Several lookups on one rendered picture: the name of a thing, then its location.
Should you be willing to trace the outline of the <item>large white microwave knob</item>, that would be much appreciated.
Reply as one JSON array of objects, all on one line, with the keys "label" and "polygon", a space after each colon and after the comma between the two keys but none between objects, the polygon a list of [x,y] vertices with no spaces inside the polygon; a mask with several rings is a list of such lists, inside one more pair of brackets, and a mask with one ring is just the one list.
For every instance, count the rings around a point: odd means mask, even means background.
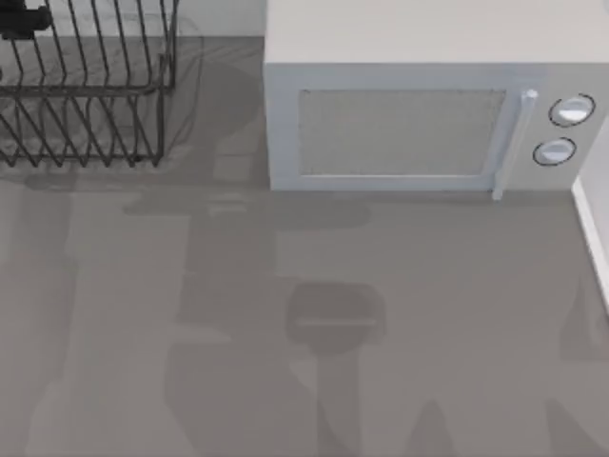
[{"label": "large white microwave knob", "polygon": [[588,94],[557,100],[549,110],[551,123],[559,128],[571,128],[584,123],[596,110],[596,102]]}]

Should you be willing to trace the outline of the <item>small white microwave knob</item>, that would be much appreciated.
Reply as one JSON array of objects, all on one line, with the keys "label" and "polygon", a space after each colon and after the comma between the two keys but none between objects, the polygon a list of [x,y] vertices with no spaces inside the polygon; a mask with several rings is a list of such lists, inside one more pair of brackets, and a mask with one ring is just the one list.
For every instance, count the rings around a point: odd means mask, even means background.
[{"label": "small white microwave knob", "polygon": [[567,163],[577,152],[577,145],[569,138],[561,137],[538,144],[533,153],[533,160],[542,167],[557,167]]}]

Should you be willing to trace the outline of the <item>pale microwave oven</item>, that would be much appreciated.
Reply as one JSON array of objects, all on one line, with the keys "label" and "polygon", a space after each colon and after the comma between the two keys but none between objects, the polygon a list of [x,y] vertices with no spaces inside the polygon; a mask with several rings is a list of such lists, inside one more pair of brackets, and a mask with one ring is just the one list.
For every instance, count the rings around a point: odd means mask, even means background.
[{"label": "pale microwave oven", "polygon": [[[311,63],[487,65],[539,99],[505,193],[567,191],[609,115],[609,0],[268,0],[265,66]],[[559,128],[549,110],[580,93],[584,123]],[[543,142],[578,147],[557,167],[532,157]]]}]

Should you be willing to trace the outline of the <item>microwave oven door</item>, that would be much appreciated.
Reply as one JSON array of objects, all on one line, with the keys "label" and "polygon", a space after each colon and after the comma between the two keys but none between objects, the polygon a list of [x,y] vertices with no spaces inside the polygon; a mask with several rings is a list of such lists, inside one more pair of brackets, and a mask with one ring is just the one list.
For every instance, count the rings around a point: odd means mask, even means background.
[{"label": "microwave oven door", "polygon": [[489,191],[520,111],[487,65],[265,66],[275,190]]}]

